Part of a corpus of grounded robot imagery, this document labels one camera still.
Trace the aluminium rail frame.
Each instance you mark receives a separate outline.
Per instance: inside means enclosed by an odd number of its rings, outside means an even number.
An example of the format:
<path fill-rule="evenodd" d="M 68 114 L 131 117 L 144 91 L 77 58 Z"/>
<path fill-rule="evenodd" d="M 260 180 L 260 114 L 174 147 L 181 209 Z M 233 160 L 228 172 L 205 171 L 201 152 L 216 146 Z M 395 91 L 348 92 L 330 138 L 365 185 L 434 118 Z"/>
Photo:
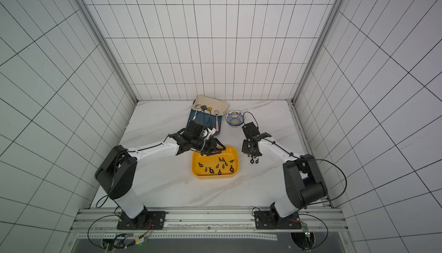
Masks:
<path fill-rule="evenodd" d="M 302 252 L 312 252 L 338 234 L 338 244 L 345 253 L 355 248 L 349 228 L 339 209 L 311 207 L 299 210 L 300 230 L 257 230 L 253 207 L 182 207 L 152 208 L 166 212 L 162 230 L 118 230 L 120 208 L 81 209 L 74 219 L 62 252 L 72 253 L 84 240 L 100 253 L 138 249 L 156 239 L 258 239 L 276 241 L 278 233 L 289 233 Z"/>

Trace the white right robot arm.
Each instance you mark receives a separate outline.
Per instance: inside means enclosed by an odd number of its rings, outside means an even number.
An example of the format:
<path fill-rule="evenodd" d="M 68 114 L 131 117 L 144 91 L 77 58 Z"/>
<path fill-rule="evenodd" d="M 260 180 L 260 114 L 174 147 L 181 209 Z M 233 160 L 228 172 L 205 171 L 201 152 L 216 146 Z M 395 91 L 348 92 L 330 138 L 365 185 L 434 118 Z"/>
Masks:
<path fill-rule="evenodd" d="M 299 155 L 269 139 L 245 139 L 242 152 L 255 158 L 262 155 L 280 162 L 283 168 L 285 195 L 270 205 L 274 222 L 293 215 L 328 195 L 328 190 L 312 155 Z"/>

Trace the white handled spoon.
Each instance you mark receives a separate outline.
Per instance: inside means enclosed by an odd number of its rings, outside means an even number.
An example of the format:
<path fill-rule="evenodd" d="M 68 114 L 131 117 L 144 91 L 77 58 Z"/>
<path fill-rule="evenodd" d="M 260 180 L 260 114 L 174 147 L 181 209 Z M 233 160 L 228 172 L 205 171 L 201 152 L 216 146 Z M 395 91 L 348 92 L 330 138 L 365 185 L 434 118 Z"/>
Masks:
<path fill-rule="evenodd" d="M 198 111 L 199 111 L 200 108 L 201 108 L 201 105 L 196 105 L 196 106 L 195 106 L 195 113 L 194 113 L 194 116 L 193 116 L 193 120 L 196 119 L 196 116 L 197 116 Z"/>

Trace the beige cloth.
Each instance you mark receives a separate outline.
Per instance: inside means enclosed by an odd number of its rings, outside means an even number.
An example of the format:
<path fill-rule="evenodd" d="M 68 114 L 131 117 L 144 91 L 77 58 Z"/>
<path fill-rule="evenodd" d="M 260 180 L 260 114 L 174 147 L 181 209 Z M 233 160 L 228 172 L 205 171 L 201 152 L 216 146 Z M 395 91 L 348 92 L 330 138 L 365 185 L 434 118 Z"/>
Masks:
<path fill-rule="evenodd" d="M 212 114 L 215 110 L 219 111 L 219 116 L 225 115 L 226 111 L 229 109 L 230 104 L 226 101 L 221 101 L 215 98 L 210 98 L 204 95 L 198 95 L 195 102 L 191 106 L 191 109 L 195 111 L 196 105 L 206 105 L 206 107 L 212 108 Z"/>

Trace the yellow plastic storage box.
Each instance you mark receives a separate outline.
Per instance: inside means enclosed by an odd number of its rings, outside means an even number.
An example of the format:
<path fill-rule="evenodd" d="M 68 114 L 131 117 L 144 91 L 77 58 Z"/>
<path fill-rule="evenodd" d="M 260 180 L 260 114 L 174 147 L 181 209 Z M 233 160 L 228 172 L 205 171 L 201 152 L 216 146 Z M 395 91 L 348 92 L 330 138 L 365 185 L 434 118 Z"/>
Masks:
<path fill-rule="evenodd" d="M 226 147 L 217 155 L 192 155 L 192 173 L 199 179 L 230 178 L 239 171 L 238 152 L 234 147 Z"/>

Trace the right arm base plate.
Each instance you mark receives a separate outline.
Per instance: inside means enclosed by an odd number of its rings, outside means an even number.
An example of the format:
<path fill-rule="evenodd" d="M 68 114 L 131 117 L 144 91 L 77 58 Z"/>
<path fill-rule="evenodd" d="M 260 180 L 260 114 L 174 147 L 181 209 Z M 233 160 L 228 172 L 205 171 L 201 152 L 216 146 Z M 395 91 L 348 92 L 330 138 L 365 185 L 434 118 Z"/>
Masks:
<path fill-rule="evenodd" d="M 302 228 L 298 212 L 287 217 L 280 217 L 274 206 L 271 206 L 270 210 L 253 207 L 252 216 L 257 230 L 300 230 Z"/>

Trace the pink handled spoon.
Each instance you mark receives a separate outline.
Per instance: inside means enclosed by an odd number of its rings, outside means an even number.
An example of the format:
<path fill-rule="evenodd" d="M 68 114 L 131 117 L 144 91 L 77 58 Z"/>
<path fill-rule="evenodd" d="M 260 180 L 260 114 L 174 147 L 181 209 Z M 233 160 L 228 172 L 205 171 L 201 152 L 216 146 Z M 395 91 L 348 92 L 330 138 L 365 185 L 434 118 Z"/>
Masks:
<path fill-rule="evenodd" d="M 216 118 L 215 118 L 215 122 L 216 122 L 216 131 L 219 132 L 219 121 L 218 121 L 219 111 L 218 111 L 218 110 L 215 110 L 215 111 L 214 111 L 214 114 L 215 114 L 215 116 L 216 116 Z"/>

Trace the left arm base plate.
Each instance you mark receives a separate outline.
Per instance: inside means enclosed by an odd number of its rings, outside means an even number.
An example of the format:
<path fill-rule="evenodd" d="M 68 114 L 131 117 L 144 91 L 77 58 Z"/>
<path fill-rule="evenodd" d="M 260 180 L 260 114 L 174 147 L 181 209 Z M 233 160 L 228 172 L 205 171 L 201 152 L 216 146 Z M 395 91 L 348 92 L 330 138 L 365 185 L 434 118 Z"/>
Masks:
<path fill-rule="evenodd" d="M 129 218 L 122 211 L 117 225 L 118 230 L 162 230 L 164 227 L 166 212 L 148 211 L 146 208 L 135 218 Z"/>

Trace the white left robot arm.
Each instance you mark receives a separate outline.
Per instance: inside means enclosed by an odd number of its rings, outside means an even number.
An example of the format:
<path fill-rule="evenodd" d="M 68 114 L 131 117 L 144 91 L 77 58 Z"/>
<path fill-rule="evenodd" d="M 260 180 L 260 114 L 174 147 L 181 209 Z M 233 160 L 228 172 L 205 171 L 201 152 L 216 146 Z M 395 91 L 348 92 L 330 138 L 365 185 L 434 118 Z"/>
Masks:
<path fill-rule="evenodd" d="M 201 155 L 217 155 L 226 147 L 215 137 L 186 138 L 171 134 L 164 141 L 142 147 L 126 149 L 113 147 L 95 173 L 95 179 L 107 196 L 115 201 L 128 218 L 134 220 L 146 211 L 132 188 L 136 172 L 148 164 L 186 151 L 198 151 Z"/>

